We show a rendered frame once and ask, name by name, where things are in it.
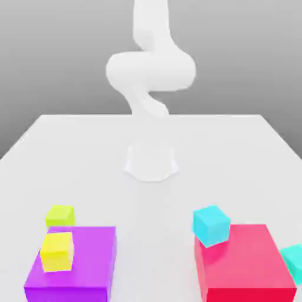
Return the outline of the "small cyan cube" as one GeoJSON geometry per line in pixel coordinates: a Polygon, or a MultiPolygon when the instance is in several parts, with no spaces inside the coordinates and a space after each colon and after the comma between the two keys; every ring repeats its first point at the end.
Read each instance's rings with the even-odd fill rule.
{"type": "Polygon", "coordinates": [[[216,205],[193,212],[192,230],[205,248],[229,239],[231,219],[216,205]]]}

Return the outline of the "small lime green cube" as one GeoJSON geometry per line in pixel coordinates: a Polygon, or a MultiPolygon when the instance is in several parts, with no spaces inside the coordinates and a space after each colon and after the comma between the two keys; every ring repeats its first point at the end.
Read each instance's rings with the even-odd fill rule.
{"type": "Polygon", "coordinates": [[[45,217],[45,222],[47,228],[52,226],[74,226],[76,222],[74,208],[67,205],[53,205],[45,217]]]}

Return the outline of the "small yellow cube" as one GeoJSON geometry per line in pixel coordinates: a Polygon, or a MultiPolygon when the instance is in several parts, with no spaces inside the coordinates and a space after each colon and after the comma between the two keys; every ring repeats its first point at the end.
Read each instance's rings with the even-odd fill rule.
{"type": "Polygon", "coordinates": [[[49,233],[44,237],[40,258],[45,273],[71,271],[74,243],[71,232],[49,233]]]}

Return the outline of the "small turquoise cube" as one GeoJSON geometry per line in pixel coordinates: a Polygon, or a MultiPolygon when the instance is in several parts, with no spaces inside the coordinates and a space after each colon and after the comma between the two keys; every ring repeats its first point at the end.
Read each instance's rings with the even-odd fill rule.
{"type": "Polygon", "coordinates": [[[280,254],[296,285],[302,284],[302,245],[280,249],[280,254]]]}

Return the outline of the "large purple box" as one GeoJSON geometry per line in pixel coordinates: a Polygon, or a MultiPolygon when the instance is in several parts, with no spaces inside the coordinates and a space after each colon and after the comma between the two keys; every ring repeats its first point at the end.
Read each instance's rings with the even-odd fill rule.
{"type": "Polygon", "coordinates": [[[27,302],[110,302],[117,239],[114,226],[51,226],[51,233],[71,232],[71,271],[45,273],[37,255],[24,284],[27,302]]]}

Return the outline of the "large red box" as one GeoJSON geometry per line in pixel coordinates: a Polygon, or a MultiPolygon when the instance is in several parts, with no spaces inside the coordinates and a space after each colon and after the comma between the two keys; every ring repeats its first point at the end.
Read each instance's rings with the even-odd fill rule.
{"type": "Polygon", "coordinates": [[[226,242],[194,242],[202,302],[293,302],[297,287],[264,224],[231,225],[226,242]]]}

